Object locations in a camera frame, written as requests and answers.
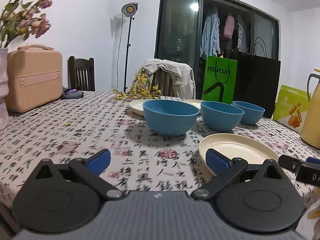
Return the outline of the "pink small suitcase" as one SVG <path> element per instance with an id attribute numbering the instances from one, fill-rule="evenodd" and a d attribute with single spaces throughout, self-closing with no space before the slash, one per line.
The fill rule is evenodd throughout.
<path id="1" fill-rule="evenodd" d="M 54 48 L 20 46 L 8 54 L 7 64 L 10 111 L 25 113 L 61 96 L 62 55 Z"/>

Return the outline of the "dried pink rose bouquet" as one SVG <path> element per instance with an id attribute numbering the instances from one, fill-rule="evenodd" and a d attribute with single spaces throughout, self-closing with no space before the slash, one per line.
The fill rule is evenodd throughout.
<path id="1" fill-rule="evenodd" d="M 51 23 L 43 10 L 52 4 L 53 0 L 9 0 L 1 12 L 1 48 L 7 48 L 19 36 L 25 41 L 44 35 Z"/>

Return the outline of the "chair with beige jacket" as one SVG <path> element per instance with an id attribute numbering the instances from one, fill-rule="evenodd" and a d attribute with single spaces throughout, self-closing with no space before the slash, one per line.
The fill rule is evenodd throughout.
<path id="1" fill-rule="evenodd" d="M 158 86 L 163 96 L 175 96 L 172 78 L 169 72 L 165 72 L 162 68 L 155 71 L 151 78 L 151 86 Z"/>

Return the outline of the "dark wooden chair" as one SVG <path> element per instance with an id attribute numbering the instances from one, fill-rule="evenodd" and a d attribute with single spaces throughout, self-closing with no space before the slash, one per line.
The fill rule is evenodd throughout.
<path id="1" fill-rule="evenodd" d="M 76 59 L 70 56 L 67 61 L 68 85 L 81 91 L 95 91 L 94 59 Z"/>

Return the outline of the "yellow thermos jug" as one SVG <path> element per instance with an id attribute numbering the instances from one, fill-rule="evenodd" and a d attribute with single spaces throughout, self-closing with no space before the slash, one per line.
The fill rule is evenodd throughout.
<path id="1" fill-rule="evenodd" d="M 300 137 L 314 148 L 320 148 L 320 90 L 319 82 L 312 94 L 309 95 L 309 84 L 312 78 L 320 79 L 319 74 L 311 73 L 307 80 L 307 96 L 309 109 Z"/>

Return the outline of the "large blue bowl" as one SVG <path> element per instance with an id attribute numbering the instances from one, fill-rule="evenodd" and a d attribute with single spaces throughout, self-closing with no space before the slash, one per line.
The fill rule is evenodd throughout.
<path id="1" fill-rule="evenodd" d="M 156 133 L 175 137 L 193 127 L 200 110 L 188 103 L 174 100 L 149 100 L 143 103 L 144 119 Z"/>

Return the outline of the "yellow flower branch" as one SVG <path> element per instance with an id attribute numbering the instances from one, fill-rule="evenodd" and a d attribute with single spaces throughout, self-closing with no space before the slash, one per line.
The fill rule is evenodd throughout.
<path id="1" fill-rule="evenodd" d="M 149 80 L 148 72 L 145 68 L 141 68 L 135 73 L 135 79 L 127 92 L 119 92 L 115 89 L 114 99 L 160 99 L 162 92 L 158 85 L 152 86 Z"/>

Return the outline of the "hanging light shirt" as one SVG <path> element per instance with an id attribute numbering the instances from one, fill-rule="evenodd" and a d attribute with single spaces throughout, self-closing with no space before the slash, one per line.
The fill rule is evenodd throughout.
<path id="1" fill-rule="evenodd" d="M 248 52 L 247 30 L 240 14 L 238 14 L 238 51 Z"/>

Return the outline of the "white textured vase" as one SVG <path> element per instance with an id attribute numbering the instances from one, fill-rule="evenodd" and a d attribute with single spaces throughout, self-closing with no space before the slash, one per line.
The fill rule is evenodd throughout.
<path id="1" fill-rule="evenodd" d="M 5 129 L 9 123 L 9 115 L 5 98 L 9 94 L 7 75 L 8 48 L 1 48 L 0 51 L 0 130 Z"/>

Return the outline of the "green mucun paper bag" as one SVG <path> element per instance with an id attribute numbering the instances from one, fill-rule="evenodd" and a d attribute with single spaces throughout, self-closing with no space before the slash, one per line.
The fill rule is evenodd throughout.
<path id="1" fill-rule="evenodd" d="M 208 56 L 204 74 L 202 100 L 231 105 L 236 81 L 238 62 Z"/>

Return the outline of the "black sliding glass door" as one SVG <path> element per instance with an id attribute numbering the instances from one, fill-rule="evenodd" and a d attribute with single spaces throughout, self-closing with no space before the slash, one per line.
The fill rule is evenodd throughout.
<path id="1" fill-rule="evenodd" d="M 198 66 L 202 32 L 208 13 L 217 8 L 220 19 L 220 53 L 230 59 L 238 52 L 238 14 L 247 30 L 249 54 L 279 58 L 278 20 L 237 0 L 160 0 L 155 57 L 192 68 Z M 227 16 L 235 20 L 231 39 L 223 36 Z"/>

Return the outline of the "small blue bowl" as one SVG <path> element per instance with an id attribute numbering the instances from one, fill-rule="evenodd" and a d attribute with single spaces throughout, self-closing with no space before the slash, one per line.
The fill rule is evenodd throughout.
<path id="1" fill-rule="evenodd" d="M 265 109 L 263 107 L 248 102 L 233 101 L 232 105 L 244 111 L 244 115 L 240 121 L 242 124 L 254 125 L 265 113 Z"/>

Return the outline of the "beige jacket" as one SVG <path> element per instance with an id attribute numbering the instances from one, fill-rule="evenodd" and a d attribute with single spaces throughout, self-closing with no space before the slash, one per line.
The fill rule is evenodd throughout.
<path id="1" fill-rule="evenodd" d="M 178 63 L 169 60 L 149 59 L 142 68 L 148 72 L 151 83 L 152 75 L 159 68 L 169 72 L 174 87 L 174 95 L 183 99 L 196 98 L 196 84 L 193 69 L 186 63 Z"/>

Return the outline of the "hanging pink garment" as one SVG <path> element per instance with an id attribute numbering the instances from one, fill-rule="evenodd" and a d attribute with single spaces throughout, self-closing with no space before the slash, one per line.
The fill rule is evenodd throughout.
<path id="1" fill-rule="evenodd" d="M 233 36 L 235 20 L 232 15 L 227 16 L 225 27 L 223 30 L 223 36 L 225 38 L 231 39 Z"/>

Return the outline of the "black paper bag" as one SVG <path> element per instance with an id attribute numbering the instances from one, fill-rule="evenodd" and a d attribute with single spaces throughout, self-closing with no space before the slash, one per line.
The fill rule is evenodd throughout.
<path id="1" fill-rule="evenodd" d="M 276 104 L 281 62 L 244 52 L 236 52 L 238 62 L 233 99 L 263 107 L 271 118 Z"/>

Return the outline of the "cream plate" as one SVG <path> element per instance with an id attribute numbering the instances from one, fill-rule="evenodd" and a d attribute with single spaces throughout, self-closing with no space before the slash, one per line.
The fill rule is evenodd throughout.
<path id="1" fill-rule="evenodd" d="M 183 102 L 188 103 L 190 105 L 193 105 L 193 106 L 195 106 L 196 108 L 198 108 L 200 110 L 201 109 L 201 103 L 203 102 L 203 100 L 186 99 Z"/>
<path id="2" fill-rule="evenodd" d="M 147 101 L 149 101 L 149 99 L 133 100 L 129 103 L 129 107 L 133 113 L 144 116 L 143 103 Z"/>
<path id="3" fill-rule="evenodd" d="M 264 144 L 253 139 L 236 134 L 217 133 L 212 134 L 200 141 L 199 154 L 213 176 L 217 176 L 215 169 L 219 168 L 220 161 L 213 161 L 206 157 L 207 151 L 212 148 L 229 159 L 240 157 L 249 164 L 262 164 L 266 159 L 278 160 L 278 155 Z"/>

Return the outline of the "studio light on stand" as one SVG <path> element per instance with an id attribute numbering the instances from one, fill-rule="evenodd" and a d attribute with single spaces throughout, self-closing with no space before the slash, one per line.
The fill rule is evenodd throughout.
<path id="1" fill-rule="evenodd" d="M 125 70 L 124 70 L 124 88 L 123 88 L 124 92 L 126 92 L 127 90 L 127 69 L 128 69 L 129 48 L 131 46 L 131 43 L 130 43 L 131 26 L 132 26 L 132 21 L 135 19 L 134 16 L 137 11 L 138 11 L 137 2 L 127 3 L 121 9 L 122 15 L 126 18 L 129 18 L 129 28 L 128 28 L 128 35 L 127 35 L 126 56 L 125 56 Z"/>

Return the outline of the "hanging blue shirt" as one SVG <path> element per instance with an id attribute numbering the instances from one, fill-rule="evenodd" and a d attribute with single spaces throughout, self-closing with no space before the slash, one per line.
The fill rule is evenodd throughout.
<path id="1" fill-rule="evenodd" d="M 217 8 L 210 11 L 206 17 L 202 32 L 200 56 L 217 56 L 220 53 L 220 19 Z"/>

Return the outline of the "grey purple cloth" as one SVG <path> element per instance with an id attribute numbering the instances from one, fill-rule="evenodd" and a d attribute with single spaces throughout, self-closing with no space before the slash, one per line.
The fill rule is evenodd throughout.
<path id="1" fill-rule="evenodd" d="M 62 88 L 62 94 L 60 96 L 61 99 L 80 99 L 83 97 L 84 93 L 82 91 L 67 87 Z"/>

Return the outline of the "lime green snack box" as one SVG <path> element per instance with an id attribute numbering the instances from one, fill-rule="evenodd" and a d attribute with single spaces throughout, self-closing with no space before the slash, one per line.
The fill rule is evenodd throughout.
<path id="1" fill-rule="evenodd" d="M 301 133 L 308 109 L 309 101 L 306 91 L 281 85 L 272 119 Z"/>

